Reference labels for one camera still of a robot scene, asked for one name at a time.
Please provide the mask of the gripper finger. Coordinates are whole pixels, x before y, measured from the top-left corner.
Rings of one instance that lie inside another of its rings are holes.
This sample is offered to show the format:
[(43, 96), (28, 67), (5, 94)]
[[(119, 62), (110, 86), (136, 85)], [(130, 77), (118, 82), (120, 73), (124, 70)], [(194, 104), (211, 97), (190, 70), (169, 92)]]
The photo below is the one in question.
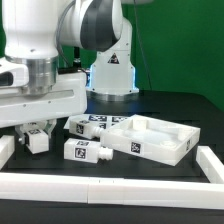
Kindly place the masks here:
[(16, 131), (16, 133), (18, 135), (18, 141), (22, 145), (25, 145), (26, 144), (27, 137), (26, 137), (26, 131), (24, 129), (24, 126), (23, 125), (17, 125), (15, 127), (15, 131)]
[(51, 119), (51, 120), (47, 121), (47, 125), (45, 127), (45, 131), (48, 134), (48, 137), (52, 136), (52, 132), (53, 132), (56, 124), (57, 124), (57, 120), (56, 119)]

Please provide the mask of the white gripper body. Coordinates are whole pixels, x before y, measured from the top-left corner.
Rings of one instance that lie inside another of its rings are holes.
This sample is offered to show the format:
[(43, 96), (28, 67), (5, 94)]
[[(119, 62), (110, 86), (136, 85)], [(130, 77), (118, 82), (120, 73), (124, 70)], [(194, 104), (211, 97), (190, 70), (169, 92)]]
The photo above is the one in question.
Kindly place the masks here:
[(57, 76), (46, 95), (0, 95), (0, 128), (83, 114), (87, 109), (86, 74)]

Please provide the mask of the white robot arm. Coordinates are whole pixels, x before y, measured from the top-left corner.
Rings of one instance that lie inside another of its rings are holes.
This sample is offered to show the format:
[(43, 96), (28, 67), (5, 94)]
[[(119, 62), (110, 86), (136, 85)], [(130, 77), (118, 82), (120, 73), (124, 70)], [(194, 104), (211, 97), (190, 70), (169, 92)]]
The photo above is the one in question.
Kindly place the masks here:
[[(2, 0), (6, 37), (0, 58), (0, 128), (82, 114), (86, 92), (125, 96), (136, 93), (131, 66), (116, 85), (102, 74), (120, 59), (127, 22), (126, 0)], [(65, 46), (101, 53), (88, 85), (86, 74), (59, 72)]]

